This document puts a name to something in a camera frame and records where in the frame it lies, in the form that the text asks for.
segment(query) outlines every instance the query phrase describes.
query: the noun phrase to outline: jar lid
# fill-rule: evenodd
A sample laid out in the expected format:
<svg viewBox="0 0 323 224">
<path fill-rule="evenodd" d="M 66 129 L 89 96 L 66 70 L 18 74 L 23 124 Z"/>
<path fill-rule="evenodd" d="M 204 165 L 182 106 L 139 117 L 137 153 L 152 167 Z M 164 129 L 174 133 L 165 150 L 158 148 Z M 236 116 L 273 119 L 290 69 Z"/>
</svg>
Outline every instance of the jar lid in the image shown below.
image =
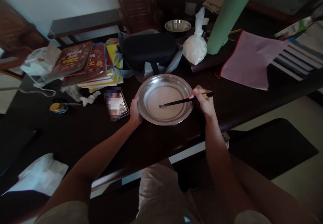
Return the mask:
<svg viewBox="0 0 323 224">
<path fill-rule="evenodd" d="M 61 109 L 61 104 L 60 103 L 53 103 L 50 107 L 49 110 L 53 112 L 58 112 Z"/>
</svg>

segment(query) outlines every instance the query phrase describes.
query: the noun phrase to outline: floor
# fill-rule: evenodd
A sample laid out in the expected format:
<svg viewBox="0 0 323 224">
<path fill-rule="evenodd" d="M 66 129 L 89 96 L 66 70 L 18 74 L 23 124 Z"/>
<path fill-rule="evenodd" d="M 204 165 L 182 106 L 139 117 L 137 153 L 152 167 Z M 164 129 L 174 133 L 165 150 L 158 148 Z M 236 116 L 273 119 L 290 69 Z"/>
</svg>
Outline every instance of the floor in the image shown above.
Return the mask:
<svg viewBox="0 0 323 224">
<path fill-rule="evenodd" d="M 17 87 L 20 81 L 6 75 L 0 76 L 0 87 Z M 0 92 L 0 113 L 4 114 L 15 95 L 15 91 Z M 285 118 L 293 124 L 318 150 L 319 154 L 301 163 L 288 172 L 272 180 L 273 183 L 293 195 L 296 199 L 308 206 L 313 213 L 323 221 L 323 107 L 319 106 L 308 97 L 302 97 L 258 118 L 235 128 L 236 130 L 250 130 L 276 118 Z M 170 157 L 171 162 L 176 162 L 188 155 L 203 150 L 203 142 Z M 124 183 L 137 178 L 123 179 Z M 101 194 L 104 189 L 92 193 L 92 196 Z"/>
</svg>

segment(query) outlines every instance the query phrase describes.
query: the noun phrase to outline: red trim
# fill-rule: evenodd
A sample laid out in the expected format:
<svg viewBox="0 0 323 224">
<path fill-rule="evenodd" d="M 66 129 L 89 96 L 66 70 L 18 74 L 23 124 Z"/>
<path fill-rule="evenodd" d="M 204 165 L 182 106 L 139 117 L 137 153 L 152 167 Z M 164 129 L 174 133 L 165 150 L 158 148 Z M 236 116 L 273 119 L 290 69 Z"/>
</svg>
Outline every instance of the red trim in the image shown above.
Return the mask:
<svg viewBox="0 0 323 224">
<path fill-rule="evenodd" d="M 238 40 L 237 40 L 236 47 L 235 47 L 235 49 L 233 50 L 233 52 L 232 52 L 231 56 L 229 57 L 229 59 L 228 59 L 228 60 L 223 64 L 223 66 L 221 67 L 221 71 L 220 71 L 220 73 L 219 73 L 219 77 L 221 76 L 221 73 L 222 73 L 223 67 L 224 67 L 224 66 L 225 66 L 225 64 L 230 60 L 230 58 L 232 57 L 232 55 L 233 55 L 233 54 L 234 54 L 234 52 L 236 51 L 236 48 L 237 48 L 237 46 L 238 46 L 238 43 L 239 43 L 240 37 L 241 37 L 241 35 L 242 35 L 242 32 L 243 32 L 243 30 L 241 30 L 241 32 L 240 32 L 240 35 L 239 35 Z"/>
<path fill-rule="evenodd" d="M 221 77 L 219 75 L 217 75 L 216 73 L 214 73 L 214 75 L 218 78 L 221 79 Z"/>
</svg>

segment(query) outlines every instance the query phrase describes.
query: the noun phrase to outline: black bag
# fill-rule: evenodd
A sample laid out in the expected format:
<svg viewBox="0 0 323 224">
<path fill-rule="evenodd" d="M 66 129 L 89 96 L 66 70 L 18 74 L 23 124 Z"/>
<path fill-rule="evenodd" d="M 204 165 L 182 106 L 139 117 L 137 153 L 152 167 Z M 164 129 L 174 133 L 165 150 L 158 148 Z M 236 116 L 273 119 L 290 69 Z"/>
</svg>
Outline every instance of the black bag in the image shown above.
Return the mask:
<svg viewBox="0 0 323 224">
<path fill-rule="evenodd" d="M 168 33 L 136 35 L 123 43 L 122 54 L 132 70 L 142 72 L 145 62 L 150 62 L 155 75 L 157 65 L 167 67 L 178 51 L 175 38 Z"/>
</svg>

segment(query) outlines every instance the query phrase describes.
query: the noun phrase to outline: person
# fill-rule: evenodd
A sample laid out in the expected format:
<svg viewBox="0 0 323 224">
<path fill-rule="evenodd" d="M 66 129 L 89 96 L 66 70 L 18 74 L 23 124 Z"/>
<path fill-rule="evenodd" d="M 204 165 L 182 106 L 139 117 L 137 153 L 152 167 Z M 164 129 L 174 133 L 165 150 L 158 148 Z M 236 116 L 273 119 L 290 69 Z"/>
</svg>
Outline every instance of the person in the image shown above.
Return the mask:
<svg viewBox="0 0 323 224">
<path fill-rule="evenodd" d="M 206 158 L 212 181 L 229 223 L 319 223 L 291 195 L 230 156 L 216 117 L 210 91 L 197 86 L 196 97 L 204 113 Z M 130 119 L 111 137 L 86 153 L 63 179 L 40 212 L 36 224 L 88 223 L 91 184 L 107 167 L 143 118 L 131 102 Z M 143 170 L 139 211 L 133 223 L 203 223 L 191 195 L 183 193 L 168 159 Z"/>
</svg>

